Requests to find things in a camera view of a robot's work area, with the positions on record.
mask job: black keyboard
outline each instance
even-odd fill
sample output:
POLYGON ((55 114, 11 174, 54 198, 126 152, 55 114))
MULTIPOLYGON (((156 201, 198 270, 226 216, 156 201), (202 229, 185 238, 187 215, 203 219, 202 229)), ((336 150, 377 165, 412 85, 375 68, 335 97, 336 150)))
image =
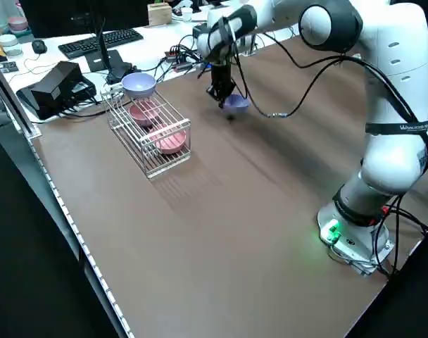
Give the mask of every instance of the black keyboard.
MULTIPOLYGON (((120 46, 121 44, 127 44, 128 42, 144 38, 135 30, 116 30, 115 32, 104 33, 103 36, 106 48, 120 46)), ((89 39, 62 44, 58 48, 71 60, 72 58, 79 58, 80 56, 98 51, 99 44, 96 37, 90 37, 89 39)))

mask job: purple bowl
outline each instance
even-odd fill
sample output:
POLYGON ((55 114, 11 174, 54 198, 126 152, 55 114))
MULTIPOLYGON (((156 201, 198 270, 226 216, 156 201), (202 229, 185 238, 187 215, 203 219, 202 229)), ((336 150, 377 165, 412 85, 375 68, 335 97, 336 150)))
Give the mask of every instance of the purple bowl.
POLYGON ((122 86, 131 99, 143 99, 153 94, 156 80, 145 73, 132 73, 122 79, 122 86))
POLYGON ((250 106, 250 101, 239 94, 231 94, 223 104, 223 110, 228 114, 245 113, 250 106))

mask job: brown table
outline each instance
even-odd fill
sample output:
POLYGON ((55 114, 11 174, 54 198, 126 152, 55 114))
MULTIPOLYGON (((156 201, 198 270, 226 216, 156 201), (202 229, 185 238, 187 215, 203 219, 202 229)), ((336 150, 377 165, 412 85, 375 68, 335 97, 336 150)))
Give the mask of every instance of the brown table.
MULTIPOLYGON (((299 39, 286 46, 300 62, 325 56, 299 39)), ((242 60, 268 111, 290 110, 317 72, 295 68, 277 46, 242 60)), ((192 121, 193 154, 152 181, 106 117, 43 125, 34 146, 136 337, 342 336, 385 281, 329 259, 315 222, 359 167, 363 71, 327 71, 292 118, 251 109, 231 124, 205 93, 209 82, 159 85, 192 121)), ((428 173, 404 206, 428 224, 428 173)), ((419 234, 404 225, 401 237, 403 261, 419 234)))

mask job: cup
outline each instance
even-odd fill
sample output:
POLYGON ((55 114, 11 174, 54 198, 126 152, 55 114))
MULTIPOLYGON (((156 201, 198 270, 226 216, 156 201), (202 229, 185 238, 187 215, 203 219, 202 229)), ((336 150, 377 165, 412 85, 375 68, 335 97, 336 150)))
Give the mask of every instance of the cup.
POLYGON ((183 21, 189 22, 192 19, 192 12, 194 10, 190 7, 181 8, 181 14, 183 17, 183 21))

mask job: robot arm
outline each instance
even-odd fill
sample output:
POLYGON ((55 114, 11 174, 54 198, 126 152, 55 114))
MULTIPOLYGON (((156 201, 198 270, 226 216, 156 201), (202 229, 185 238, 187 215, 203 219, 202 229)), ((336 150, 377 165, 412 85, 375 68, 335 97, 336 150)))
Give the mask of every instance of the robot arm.
POLYGON ((382 206, 406 193, 427 164, 426 143, 419 136, 428 138, 427 22, 419 6, 387 2, 250 0, 208 27, 197 41, 201 55, 213 65, 208 92, 220 104, 234 89, 229 80, 232 44, 246 35, 298 22, 310 48, 345 53, 357 47, 363 60, 378 67, 411 107, 416 125, 400 117, 385 86, 366 72, 367 146, 362 167, 317 215, 322 241, 363 274, 373 272, 377 257, 383 261, 394 247, 386 227, 377 231, 375 226, 382 206))
POLYGON ((298 21, 302 29, 306 28, 304 41, 308 46, 344 53, 355 45, 363 26, 349 0, 250 0, 226 18, 219 15, 210 12, 208 31, 197 39, 200 54, 214 64, 231 57, 232 44, 242 37, 289 27, 298 21))

